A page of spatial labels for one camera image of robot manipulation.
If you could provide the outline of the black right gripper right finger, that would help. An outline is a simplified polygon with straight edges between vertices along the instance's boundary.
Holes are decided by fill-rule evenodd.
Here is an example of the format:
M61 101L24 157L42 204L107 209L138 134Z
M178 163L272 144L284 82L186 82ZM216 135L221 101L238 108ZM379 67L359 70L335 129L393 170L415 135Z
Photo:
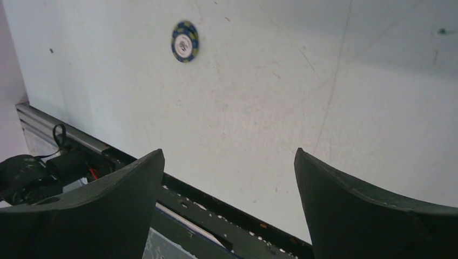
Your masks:
M457 208L382 189L301 148L294 170L316 258L457 258Z

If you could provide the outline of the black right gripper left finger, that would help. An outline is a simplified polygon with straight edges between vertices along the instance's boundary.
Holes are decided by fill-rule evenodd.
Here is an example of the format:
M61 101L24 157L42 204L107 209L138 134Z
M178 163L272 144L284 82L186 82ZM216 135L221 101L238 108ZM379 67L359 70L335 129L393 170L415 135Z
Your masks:
M1 258L141 258L165 167L157 149L87 185L1 209Z

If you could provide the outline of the dark blue fifty chip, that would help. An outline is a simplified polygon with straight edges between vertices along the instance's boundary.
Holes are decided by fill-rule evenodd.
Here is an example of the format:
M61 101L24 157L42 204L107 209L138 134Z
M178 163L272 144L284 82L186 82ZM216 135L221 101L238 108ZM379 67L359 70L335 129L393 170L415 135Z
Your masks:
M181 63L189 63L199 52L199 34L190 21L180 21L175 25L171 37L171 51Z

